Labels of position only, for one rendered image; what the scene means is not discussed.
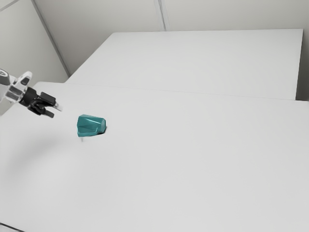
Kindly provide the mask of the teal faceted mug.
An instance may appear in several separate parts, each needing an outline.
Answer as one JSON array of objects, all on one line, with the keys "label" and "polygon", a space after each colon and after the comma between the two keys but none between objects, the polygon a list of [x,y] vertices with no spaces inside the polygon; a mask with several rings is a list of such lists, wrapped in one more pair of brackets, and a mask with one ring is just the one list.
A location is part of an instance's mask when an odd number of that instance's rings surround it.
[{"label": "teal faceted mug", "polygon": [[101,117],[80,115],[77,120],[78,137],[89,137],[103,134],[106,130],[106,120]]}]

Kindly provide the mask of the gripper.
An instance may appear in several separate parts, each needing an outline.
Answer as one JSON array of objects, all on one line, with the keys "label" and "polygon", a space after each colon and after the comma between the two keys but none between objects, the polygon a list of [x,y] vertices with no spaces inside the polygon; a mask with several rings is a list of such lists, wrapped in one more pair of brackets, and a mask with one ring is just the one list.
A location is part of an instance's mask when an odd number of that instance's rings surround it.
[{"label": "gripper", "polygon": [[58,111],[62,111],[63,107],[60,105],[56,98],[45,93],[41,92],[40,95],[37,94],[36,90],[28,87],[22,99],[19,102],[22,106],[29,108],[29,110],[36,115],[44,115],[50,118],[54,117],[54,113],[46,110],[46,107],[53,107]]}]

